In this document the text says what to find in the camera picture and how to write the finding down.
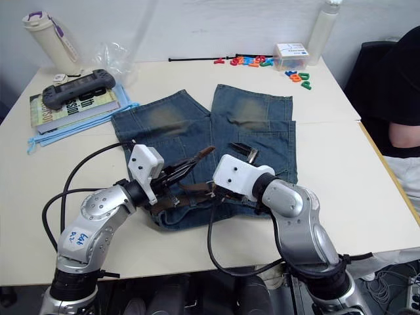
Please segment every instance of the jeans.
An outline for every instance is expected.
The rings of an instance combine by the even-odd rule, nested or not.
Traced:
[[[135,139],[153,146],[164,158],[165,166],[190,158],[201,149],[216,150],[201,160],[182,180],[195,184],[212,180],[216,166],[224,154],[246,160],[229,147],[229,142],[242,142],[259,150],[258,165],[271,166],[276,175],[288,182],[297,182],[295,122],[291,120],[292,98],[252,93],[227,85],[218,85],[212,111],[198,104],[185,90],[156,102],[133,108],[113,116],[112,123],[120,141]],[[128,161],[130,151],[125,149]],[[188,194],[172,186],[174,195]],[[170,230],[206,225],[213,201],[174,207],[158,214],[153,221]],[[215,211],[215,221],[234,215],[256,215],[254,204],[228,201]]]

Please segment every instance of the white table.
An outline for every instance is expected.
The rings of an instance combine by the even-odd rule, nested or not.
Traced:
[[[359,126],[358,114],[323,62],[309,67],[308,91],[273,68],[212,62],[154,62],[136,65],[127,84],[130,97],[145,104],[186,89],[206,108],[217,83],[272,95],[293,95],[297,121],[299,184],[321,201],[320,220],[338,252],[398,251],[420,246],[420,229],[380,157]],[[28,156],[29,96],[51,84],[53,70],[40,69],[0,126],[0,285],[49,283],[55,252],[41,210],[62,191],[74,166],[91,152],[117,141],[111,123],[37,148]],[[72,187],[108,187],[127,178],[122,149],[88,162]],[[67,222],[87,194],[68,197]],[[49,211],[58,238],[59,203]],[[117,231],[104,269],[123,278],[213,269],[206,248],[207,227],[180,232],[157,228],[139,210]],[[214,227],[213,249],[225,266],[265,264],[278,258],[269,220],[233,218]]]

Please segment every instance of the water bottle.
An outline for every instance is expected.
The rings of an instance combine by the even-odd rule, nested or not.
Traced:
[[[76,50],[48,13],[45,11],[33,12],[25,16],[22,21],[26,30],[41,45],[59,72],[67,75],[81,73],[81,66],[77,63]]]
[[[322,7],[308,43],[308,53],[310,57],[308,64],[310,66],[315,66],[318,63],[321,54],[324,51],[324,47],[326,46],[335,20],[337,19],[341,1],[342,0],[327,0]]]

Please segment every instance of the handwritten label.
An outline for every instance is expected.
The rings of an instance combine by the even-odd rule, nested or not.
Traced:
[[[67,248],[74,251],[84,248],[88,239],[89,239],[88,231],[72,230],[68,234]]]

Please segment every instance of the silver robot arm segment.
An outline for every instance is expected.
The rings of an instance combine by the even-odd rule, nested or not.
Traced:
[[[58,241],[56,272],[46,290],[40,315],[92,315],[100,270],[115,231],[146,203],[155,204],[150,187],[163,158],[154,148],[133,148],[129,168],[134,181],[96,191],[81,205],[78,217]]]
[[[227,154],[213,180],[270,213],[277,248],[294,275],[306,283],[317,315],[372,315],[320,224],[320,202],[314,192],[276,178],[271,167],[255,167]]]

